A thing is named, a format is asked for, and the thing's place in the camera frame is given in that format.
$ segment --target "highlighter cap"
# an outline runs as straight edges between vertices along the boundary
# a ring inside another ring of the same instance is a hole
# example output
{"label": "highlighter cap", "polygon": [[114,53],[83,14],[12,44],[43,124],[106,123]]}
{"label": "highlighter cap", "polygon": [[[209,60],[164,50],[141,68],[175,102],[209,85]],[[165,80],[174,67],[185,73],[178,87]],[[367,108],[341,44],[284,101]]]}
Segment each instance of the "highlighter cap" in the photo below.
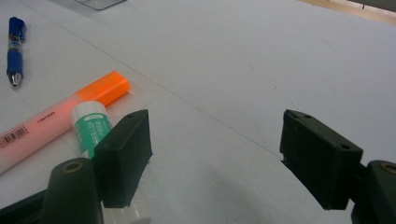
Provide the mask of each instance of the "highlighter cap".
{"label": "highlighter cap", "polygon": [[129,89],[131,89],[131,86],[128,80],[118,72],[113,71],[77,91],[76,94],[83,101],[97,101],[103,105],[109,105]]}

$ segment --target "table surface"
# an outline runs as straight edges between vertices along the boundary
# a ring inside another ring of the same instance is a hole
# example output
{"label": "table surface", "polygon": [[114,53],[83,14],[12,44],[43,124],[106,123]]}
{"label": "table surface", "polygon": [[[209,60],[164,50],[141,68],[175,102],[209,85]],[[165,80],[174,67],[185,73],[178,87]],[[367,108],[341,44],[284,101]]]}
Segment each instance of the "table surface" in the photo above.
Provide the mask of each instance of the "table surface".
{"label": "table surface", "polygon": [[[7,22],[27,23],[25,78],[7,81]],[[140,181],[153,224],[350,223],[323,211],[280,162],[283,112],[321,120],[396,161],[396,27],[295,0],[0,1],[0,132],[113,70],[132,89],[117,123],[148,109],[153,157]],[[45,189],[78,153],[73,130],[0,175],[0,207]]]}

